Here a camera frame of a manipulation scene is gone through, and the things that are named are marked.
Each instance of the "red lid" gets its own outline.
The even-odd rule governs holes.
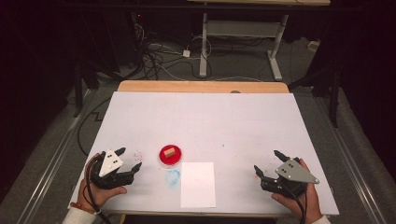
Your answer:
[[[170,148],[173,148],[175,150],[175,155],[166,158],[164,152]],[[181,159],[181,150],[179,147],[177,147],[175,145],[168,145],[168,146],[163,147],[163,149],[161,149],[159,156],[160,156],[160,161],[163,164],[175,165]]]

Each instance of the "hand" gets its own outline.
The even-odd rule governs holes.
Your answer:
[[[309,171],[305,162],[300,159],[300,164]],[[289,210],[298,218],[301,219],[302,213],[299,205],[296,201],[290,198],[286,198],[281,194],[274,193],[271,196],[274,200],[281,203],[283,206],[289,208]],[[305,224],[311,224],[322,217],[320,213],[319,207],[319,198],[317,191],[315,190],[314,184],[308,183],[306,187],[306,199],[307,199],[307,208],[306,209],[306,220]],[[299,198],[301,204],[305,206],[305,195],[300,196]]]
[[[88,169],[88,167],[87,167],[88,164],[94,158],[96,158],[97,156],[99,156],[99,153],[96,153],[91,158],[91,160],[85,165],[85,172]],[[86,182],[85,177],[84,177],[84,179],[82,179],[80,184],[79,184],[77,203],[81,204],[81,206],[83,208],[85,208],[85,209],[89,209],[91,211],[94,211],[93,207],[84,198],[84,194],[85,194],[86,198],[88,200],[90,199],[89,194],[88,194],[88,190],[87,190],[87,188],[85,188],[86,185],[87,185],[87,182]],[[95,203],[98,205],[99,208],[101,208],[107,202],[107,200],[110,199],[111,197],[114,197],[114,196],[119,195],[119,194],[126,194],[127,193],[127,189],[125,187],[117,187],[117,188],[114,188],[114,189],[99,189],[93,183],[91,183],[91,191],[92,191],[93,199],[94,199]]]

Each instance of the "floor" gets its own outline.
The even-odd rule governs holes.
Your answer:
[[[272,46],[271,39],[261,41],[242,38],[232,41],[232,47],[224,41],[214,40],[212,43],[212,53],[208,59],[211,77],[207,80],[274,81],[265,55],[265,50]],[[311,63],[315,53],[307,50],[307,44],[305,39],[281,44],[276,59],[286,84],[303,77]],[[162,45],[161,51],[167,52],[157,51],[162,57],[158,56],[156,60],[163,62],[178,58],[175,51],[181,53],[183,50],[173,42],[157,42],[150,48],[159,49]],[[191,57],[199,57],[199,53],[193,51]],[[151,70],[149,76],[152,79],[158,76],[159,80],[198,80],[191,73],[198,74],[198,68],[197,60],[178,60],[163,63],[163,69],[158,74]],[[128,65],[121,68],[123,75],[129,71],[131,69]],[[84,90],[84,107],[77,118],[73,117],[75,98],[74,93],[70,92],[69,105],[48,127],[12,189],[2,201],[1,223],[62,223],[86,160],[81,150],[89,152],[100,128],[101,119],[106,113],[106,99],[118,87],[117,82],[103,74],[98,76],[100,88]],[[142,71],[131,79],[144,76]],[[342,90],[339,98],[338,129],[334,129],[328,120],[328,99],[314,98],[309,87],[299,87],[292,92],[340,210],[340,215],[331,217],[330,221],[365,224],[392,223],[396,220],[395,183],[364,136]],[[112,223],[120,222],[120,216],[117,215],[110,219]],[[197,222],[205,223],[198,219],[191,223]],[[276,223],[298,221],[292,217],[284,217]]]

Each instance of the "white paper sheet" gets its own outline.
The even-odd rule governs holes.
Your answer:
[[[180,207],[216,207],[213,162],[183,162]]]

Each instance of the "black wall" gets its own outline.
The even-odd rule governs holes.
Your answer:
[[[376,153],[396,179],[396,44],[394,4],[367,14],[341,85]]]
[[[40,1],[0,4],[1,197],[53,118],[67,104],[73,62],[57,27]]]

